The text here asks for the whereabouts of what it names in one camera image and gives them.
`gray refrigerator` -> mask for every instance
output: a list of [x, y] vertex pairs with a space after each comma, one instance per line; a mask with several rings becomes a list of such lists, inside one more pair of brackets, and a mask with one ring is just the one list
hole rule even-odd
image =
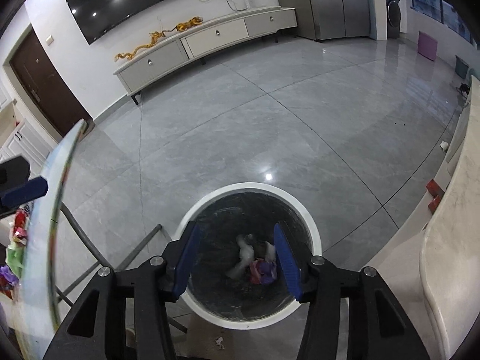
[[369, 0], [278, 0], [296, 9], [299, 36], [314, 40], [370, 35]]

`yellow dragon toy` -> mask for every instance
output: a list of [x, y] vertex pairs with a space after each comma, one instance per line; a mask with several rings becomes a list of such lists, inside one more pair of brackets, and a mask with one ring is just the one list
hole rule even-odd
[[195, 16], [185, 23], [177, 24], [171, 30], [163, 30], [162, 32], [158, 32], [158, 31], [151, 32], [150, 33], [150, 36], [151, 36], [150, 43], [138, 46], [135, 50], [133, 50], [133, 52], [125, 52], [124, 54], [119, 53], [115, 56], [114, 60], [115, 60], [115, 62], [117, 62], [120, 58], [121, 59], [127, 58], [129, 60], [133, 59], [135, 54], [137, 54], [138, 50], [149, 49], [150, 47], [155, 46], [155, 44], [157, 44], [157, 42], [160, 38], [165, 38], [166, 37], [165, 32], [174, 32], [175, 30], [177, 30], [178, 32], [184, 32], [184, 31], [188, 30], [189, 28], [192, 28], [194, 26], [198, 26], [202, 23], [203, 23], [203, 19], [199, 16]]

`white tv stand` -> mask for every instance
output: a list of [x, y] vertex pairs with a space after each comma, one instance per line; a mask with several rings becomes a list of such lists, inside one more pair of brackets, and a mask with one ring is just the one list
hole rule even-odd
[[138, 104], [135, 96], [156, 80], [190, 62], [249, 39], [297, 26], [294, 8], [264, 7], [236, 12], [179, 32], [141, 52], [114, 74]]

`screw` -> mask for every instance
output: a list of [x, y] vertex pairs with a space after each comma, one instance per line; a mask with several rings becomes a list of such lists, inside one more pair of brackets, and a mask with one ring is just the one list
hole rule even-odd
[[377, 270], [371, 266], [366, 266], [363, 268], [363, 273], [372, 278], [377, 275]]
[[102, 266], [99, 270], [98, 270], [98, 276], [100, 276], [101, 278], [104, 278], [105, 276], [108, 276], [111, 272], [111, 269], [108, 268], [107, 266]]
[[325, 263], [325, 259], [322, 256], [313, 256], [311, 263], [315, 266], [322, 266]]
[[160, 266], [163, 264], [163, 258], [160, 256], [155, 256], [150, 259], [151, 266]]

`cabinet leg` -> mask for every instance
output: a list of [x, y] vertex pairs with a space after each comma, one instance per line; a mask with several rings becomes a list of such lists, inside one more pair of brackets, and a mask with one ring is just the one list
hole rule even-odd
[[135, 93], [135, 94], [133, 94], [133, 95], [130, 96], [130, 97], [131, 97], [131, 99], [133, 100], [133, 102], [138, 105], [138, 101], [137, 101], [136, 95], [138, 95], [138, 93]]

